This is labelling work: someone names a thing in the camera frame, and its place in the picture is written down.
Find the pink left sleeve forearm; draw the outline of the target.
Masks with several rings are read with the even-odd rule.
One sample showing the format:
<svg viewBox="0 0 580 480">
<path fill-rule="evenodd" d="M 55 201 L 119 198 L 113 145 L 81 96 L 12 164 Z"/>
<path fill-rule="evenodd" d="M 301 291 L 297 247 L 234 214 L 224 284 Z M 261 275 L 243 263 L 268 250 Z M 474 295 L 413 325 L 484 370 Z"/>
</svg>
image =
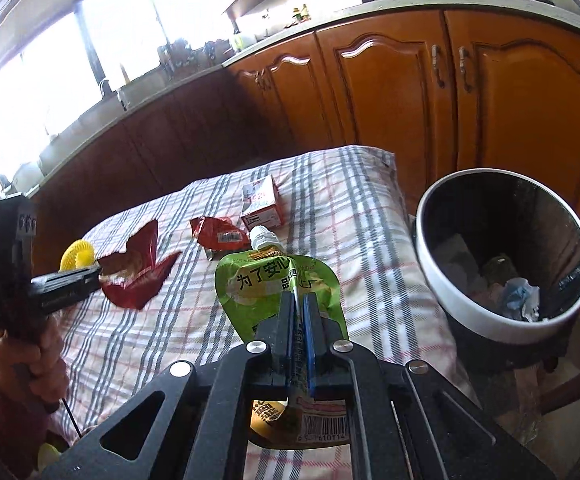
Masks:
<svg viewBox="0 0 580 480">
<path fill-rule="evenodd" d="M 48 426 L 45 411 L 28 410 L 0 392 L 0 479 L 27 479 L 32 474 Z"/>
</svg>

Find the left hand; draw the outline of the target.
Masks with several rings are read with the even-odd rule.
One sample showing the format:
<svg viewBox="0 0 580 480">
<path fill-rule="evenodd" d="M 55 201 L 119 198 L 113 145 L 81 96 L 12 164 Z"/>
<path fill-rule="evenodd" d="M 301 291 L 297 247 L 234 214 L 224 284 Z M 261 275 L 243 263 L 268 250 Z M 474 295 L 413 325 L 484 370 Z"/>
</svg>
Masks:
<svg viewBox="0 0 580 480">
<path fill-rule="evenodd" d="M 44 324 L 38 342 L 22 341 L 4 333 L 0 337 L 0 392 L 14 402 L 39 399 L 61 401 L 68 388 L 63 339 L 55 318 Z"/>
</svg>

